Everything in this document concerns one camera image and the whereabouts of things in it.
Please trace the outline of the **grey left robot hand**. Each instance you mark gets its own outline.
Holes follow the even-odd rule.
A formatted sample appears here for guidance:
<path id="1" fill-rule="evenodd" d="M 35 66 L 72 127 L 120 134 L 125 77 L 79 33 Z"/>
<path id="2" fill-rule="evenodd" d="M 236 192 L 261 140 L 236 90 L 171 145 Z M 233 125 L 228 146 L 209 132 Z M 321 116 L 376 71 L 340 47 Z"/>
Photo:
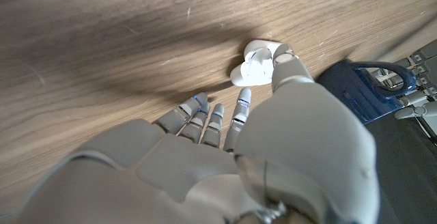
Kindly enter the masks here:
<path id="1" fill-rule="evenodd" d="M 436 116 L 436 41 L 426 44 L 411 55 L 395 62 L 410 70 L 415 78 L 415 88 L 396 97 L 400 107 L 383 115 L 394 114 L 397 119 Z"/>

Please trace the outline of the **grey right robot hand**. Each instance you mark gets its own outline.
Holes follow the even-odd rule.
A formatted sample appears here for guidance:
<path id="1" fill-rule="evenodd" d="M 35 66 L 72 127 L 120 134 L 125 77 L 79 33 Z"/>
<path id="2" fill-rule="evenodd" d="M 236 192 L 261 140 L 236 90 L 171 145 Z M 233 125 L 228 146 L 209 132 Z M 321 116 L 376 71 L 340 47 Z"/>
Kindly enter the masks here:
<path id="1" fill-rule="evenodd" d="M 242 89 L 224 108 L 197 94 L 153 122 L 132 120 L 54 166 L 8 223 L 376 223 L 376 145 L 288 44 L 254 40 L 272 96 Z"/>

